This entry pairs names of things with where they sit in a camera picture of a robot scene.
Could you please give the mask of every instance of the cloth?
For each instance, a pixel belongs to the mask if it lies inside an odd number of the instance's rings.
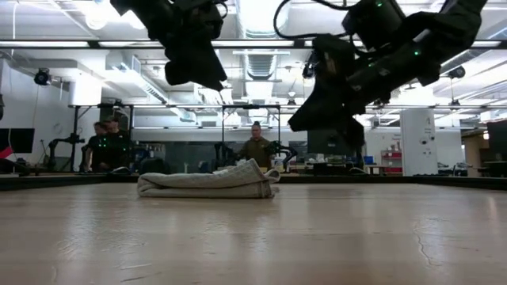
[[[262,173],[254,159],[230,169],[209,173],[177,173],[164,175],[146,173],[137,181],[142,197],[170,198],[271,198],[272,183],[280,174],[270,170]]]
[[[271,169],[271,158],[269,154],[265,152],[265,148],[269,145],[269,140],[260,137],[259,139],[250,138],[243,148],[239,151],[240,157],[246,159],[255,159],[255,162],[260,167]]]

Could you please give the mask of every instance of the ceiling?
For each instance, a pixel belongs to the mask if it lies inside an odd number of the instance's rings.
[[[260,28],[249,28],[238,24],[238,19],[248,17],[249,22],[257,26],[270,26],[272,23],[273,10],[280,0],[237,0],[229,1],[229,14],[225,18],[221,32],[221,39],[242,39],[243,35],[252,34],[251,31]],[[426,0],[401,0],[398,4],[406,14],[420,10],[437,11],[441,1]],[[92,29],[89,25],[92,14],[90,9],[96,9],[94,1],[2,1],[0,2],[0,39],[12,40],[143,40],[147,39],[146,29],[133,28],[129,22],[115,20],[108,22],[103,28]],[[482,12],[482,27],[478,40],[507,40],[507,2],[505,0],[488,1]],[[287,24],[284,25],[285,34],[301,34],[309,32],[343,32],[341,21],[345,13],[327,9],[310,0],[294,0],[290,9],[287,10]],[[103,75],[110,85],[108,92],[103,91],[107,97],[119,97],[124,101],[135,100],[146,97],[142,89],[131,88],[128,80],[109,77],[110,70],[104,65],[104,57],[111,58],[115,53],[121,53],[122,58],[130,59],[133,55],[142,64],[142,74],[150,84],[157,90],[167,95],[170,100],[180,104],[199,104],[199,97],[195,96],[196,87],[194,84],[170,86],[166,83],[163,74],[163,67],[166,62],[163,50],[80,50],[80,51],[56,51],[56,50],[20,50],[16,55],[30,60],[57,60],[72,59],[97,74]],[[288,94],[297,99],[300,104],[309,96],[313,89],[311,81],[304,81],[301,76],[303,64],[310,53],[308,49],[280,49],[274,58],[273,75],[269,82],[254,84],[250,82],[247,73],[254,58],[245,55],[236,55],[240,50],[220,49],[218,50],[220,61],[223,64],[229,79],[227,83],[231,86],[231,100],[235,102],[252,102],[253,99],[262,99],[266,104],[280,103],[287,104]],[[502,98],[507,99],[507,51],[491,50],[481,52],[468,52],[456,58],[454,62],[444,64],[444,67],[451,68],[462,65],[467,75],[459,80],[451,82],[448,78],[442,78],[430,86],[433,95],[437,98],[438,104],[446,105],[454,98],[462,98],[465,103],[462,105],[483,105],[490,102],[501,102]],[[265,94],[254,94],[256,89],[268,90]],[[402,91],[401,96],[393,99],[396,104],[409,105],[411,98],[407,96],[410,91]],[[480,110],[468,110],[461,112],[464,120],[477,116]],[[390,112],[382,116],[384,120],[394,120],[398,111]]]

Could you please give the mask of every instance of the white wall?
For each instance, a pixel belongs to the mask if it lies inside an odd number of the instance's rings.
[[[0,128],[35,128],[31,154],[10,155],[8,159],[24,158],[30,163],[42,162],[44,148],[53,139],[63,139],[72,132],[74,110],[68,108],[69,93],[54,86],[42,87],[33,82],[33,77],[11,69],[7,62],[2,64],[0,93],[6,104]],[[78,124],[78,133],[90,136],[93,122],[98,120],[97,110],[90,111]],[[81,146],[76,147],[74,167],[81,161]],[[71,145],[60,143],[55,150],[56,157],[70,157]]]
[[[262,135],[268,140],[278,140],[278,130],[263,130]],[[396,144],[401,139],[399,129],[375,129],[366,130],[366,155],[374,157],[376,163],[381,163],[380,151],[386,150],[391,144]],[[226,130],[226,142],[246,141],[250,137],[249,130]],[[288,144],[289,141],[307,140],[305,131],[292,132],[282,130],[281,141]],[[222,140],[222,131],[220,129],[188,129],[188,130],[142,130],[135,129],[132,132],[132,139],[141,141],[165,142],[219,142]],[[437,158],[439,162],[453,166],[457,162],[463,161],[461,150],[461,134],[457,130],[437,130],[436,131]]]

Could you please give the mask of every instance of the monitor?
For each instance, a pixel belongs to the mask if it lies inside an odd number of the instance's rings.
[[[353,156],[345,140],[335,130],[308,131],[309,154],[333,154]]]
[[[15,154],[31,154],[34,135],[33,128],[0,128],[0,151],[10,146]]]
[[[507,154],[507,120],[487,123],[490,150],[495,154]]]

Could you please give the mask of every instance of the olive shirt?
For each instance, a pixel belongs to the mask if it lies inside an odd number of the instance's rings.
[[[239,151],[239,156],[246,159],[255,159],[259,167],[271,169],[271,158],[264,150],[269,145],[269,140],[260,137],[259,139],[251,138],[245,142],[242,149]]]

